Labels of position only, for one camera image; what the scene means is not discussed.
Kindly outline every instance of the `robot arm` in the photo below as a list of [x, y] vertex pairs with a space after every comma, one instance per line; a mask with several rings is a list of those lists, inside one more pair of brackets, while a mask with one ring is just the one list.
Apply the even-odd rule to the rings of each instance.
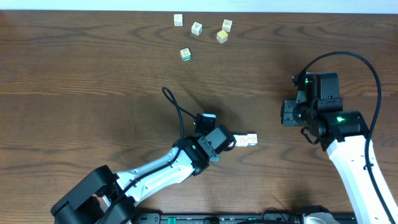
[[[389, 223], [388, 216], [372, 186], [369, 174], [364, 169], [363, 149], [365, 141], [364, 136], [346, 137], [343, 142], [335, 140], [330, 144], [326, 152], [343, 180], [358, 223]], [[373, 163], [372, 170], [377, 186], [395, 222], [398, 222], [398, 207], [381, 174], [374, 155], [372, 142], [369, 147], [369, 156]]]
[[[195, 134], [184, 139], [182, 149], [178, 140], [166, 155], [146, 165], [115, 174], [108, 166], [95, 169], [52, 207], [55, 223], [130, 223], [143, 200], [200, 174], [212, 156], [234, 147], [234, 136], [222, 125], [216, 128], [215, 119], [213, 114], [198, 114]], [[99, 197], [108, 209], [99, 203]]]
[[[333, 54], [351, 53], [335, 52], [326, 56]], [[369, 136], [369, 129], [361, 113], [343, 111], [336, 73], [308, 73], [305, 70], [301, 75], [293, 77], [294, 85], [298, 86], [297, 98], [284, 101], [282, 124], [303, 126], [301, 133], [306, 140], [313, 145], [320, 143], [328, 153], [343, 180], [358, 223], [397, 223], [398, 208], [381, 174], [371, 141], [371, 164], [366, 162], [365, 136]], [[315, 136], [316, 140], [312, 141], [306, 131]], [[381, 197], [377, 194], [369, 173], [373, 173]], [[380, 198], [384, 199], [387, 209], [383, 207]], [[306, 222], [304, 218], [304, 223], [318, 223], [309, 220]]]

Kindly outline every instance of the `wood grain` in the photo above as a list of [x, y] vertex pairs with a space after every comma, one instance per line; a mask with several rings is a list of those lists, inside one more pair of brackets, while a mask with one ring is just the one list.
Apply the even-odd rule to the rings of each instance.
[[[131, 169], [178, 138], [169, 87], [192, 113], [216, 113], [257, 147], [221, 155], [198, 177], [140, 206], [163, 212], [261, 212], [352, 207], [320, 147], [280, 124], [291, 76], [321, 54], [350, 50], [379, 73], [383, 101], [374, 133], [379, 165], [398, 198], [398, 17], [347, 14], [3, 11], [0, 15], [0, 223], [53, 223], [51, 206], [93, 169]], [[234, 22], [228, 41], [216, 33]], [[200, 36], [190, 33], [194, 21]], [[189, 47], [193, 59], [182, 62]], [[370, 123], [373, 77], [361, 61], [323, 59], [311, 71], [340, 74], [345, 109]], [[186, 133], [194, 126], [184, 116]]]

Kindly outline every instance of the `green connector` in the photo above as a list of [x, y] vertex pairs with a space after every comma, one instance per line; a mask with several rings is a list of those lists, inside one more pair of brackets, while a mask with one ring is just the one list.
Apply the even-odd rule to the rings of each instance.
[[167, 224], [177, 224], [177, 218], [169, 218]]
[[250, 220], [257, 220], [257, 218], [255, 218], [255, 217], [250, 217], [250, 218], [249, 218], [249, 221], [250, 221]]

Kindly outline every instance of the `small cube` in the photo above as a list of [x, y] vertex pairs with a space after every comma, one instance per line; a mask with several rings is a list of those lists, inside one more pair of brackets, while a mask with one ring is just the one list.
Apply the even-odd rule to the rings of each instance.
[[182, 26], [182, 14], [174, 14], [174, 26]]
[[232, 21], [224, 19], [223, 30], [225, 30], [226, 32], [231, 32], [231, 28], [232, 28]]
[[248, 136], [247, 135], [241, 136], [241, 135], [234, 134], [234, 137], [236, 139], [236, 145], [235, 145], [236, 147], [247, 147], [248, 146]]
[[186, 62], [187, 60], [191, 60], [191, 52], [189, 51], [189, 49], [182, 49], [180, 51], [180, 55], [184, 62]]
[[248, 146], [257, 146], [257, 134], [248, 134]]
[[191, 28], [192, 34], [199, 35], [201, 33], [202, 27], [203, 26], [200, 23], [194, 22], [193, 25], [192, 25], [192, 28]]
[[224, 43], [228, 40], [228, 33], [225, 30], [221, 30], [217, 33], [217, 40], [219, 43]]

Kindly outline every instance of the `yellow block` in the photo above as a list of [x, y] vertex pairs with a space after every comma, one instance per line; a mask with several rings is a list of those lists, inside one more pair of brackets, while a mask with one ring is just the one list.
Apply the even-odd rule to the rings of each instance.
[[219, 36], [221, 39], [224, 39], [228, 36], [228, 33], [225, 30], [221, 30], [217, 33], [217, 36]]

